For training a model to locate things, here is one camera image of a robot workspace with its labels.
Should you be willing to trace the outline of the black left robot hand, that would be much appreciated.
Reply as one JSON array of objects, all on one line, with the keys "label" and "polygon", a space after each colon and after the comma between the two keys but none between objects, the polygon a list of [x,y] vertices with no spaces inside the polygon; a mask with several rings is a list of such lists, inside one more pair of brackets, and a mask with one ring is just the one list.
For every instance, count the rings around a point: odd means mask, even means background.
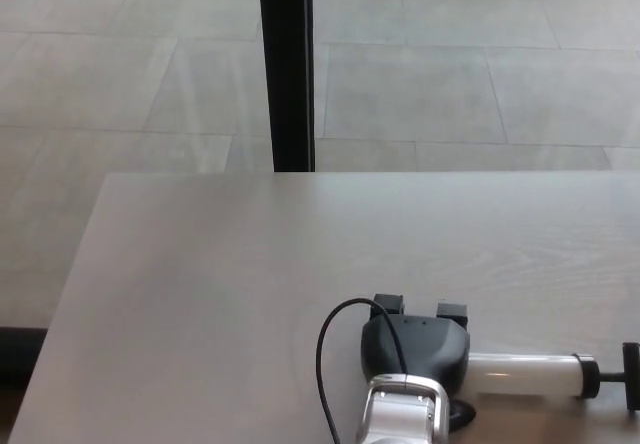
[{"label": "black left robot hand", "polygon": [[367,380],[402,372],[396,346],[383,315],[388,314],[410,375],[438,382],[451,399],[449,429],[456,432],[476,416],[474,407],[455,395],[461,390],[470,354],[467,306],[440,302],[434,317],[409,315],[401,295],[377,294],[376,307],[361,333],[361,366]]}]

